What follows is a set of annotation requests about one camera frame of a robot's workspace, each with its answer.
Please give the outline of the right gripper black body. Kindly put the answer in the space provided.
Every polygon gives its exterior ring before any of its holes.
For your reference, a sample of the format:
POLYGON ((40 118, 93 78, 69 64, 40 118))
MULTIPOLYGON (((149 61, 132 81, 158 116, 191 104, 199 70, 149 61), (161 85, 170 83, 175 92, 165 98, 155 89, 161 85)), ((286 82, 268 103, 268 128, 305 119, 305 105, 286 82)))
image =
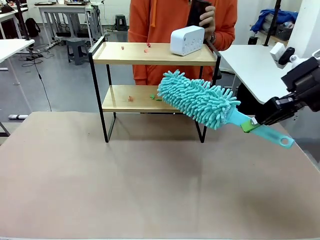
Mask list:
POLYGON ((289 92, 284 98, 286 107, 298 111, 307 106, 313 112, 320 110, 320 64, 310 57, 287 72, 282 78, 289 92))

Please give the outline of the person left hand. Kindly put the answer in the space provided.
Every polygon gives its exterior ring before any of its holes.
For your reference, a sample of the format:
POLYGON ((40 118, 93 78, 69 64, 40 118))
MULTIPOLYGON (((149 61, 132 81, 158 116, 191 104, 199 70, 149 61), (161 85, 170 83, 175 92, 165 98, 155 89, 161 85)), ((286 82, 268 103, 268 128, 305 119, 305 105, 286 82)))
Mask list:
POLYGON ((199 17, 199 26, 204 28, 204 38, 207 40, 212 38, 216 30, 215 12, 216 8, 209 5, 205 8, 205 13, 199 17))

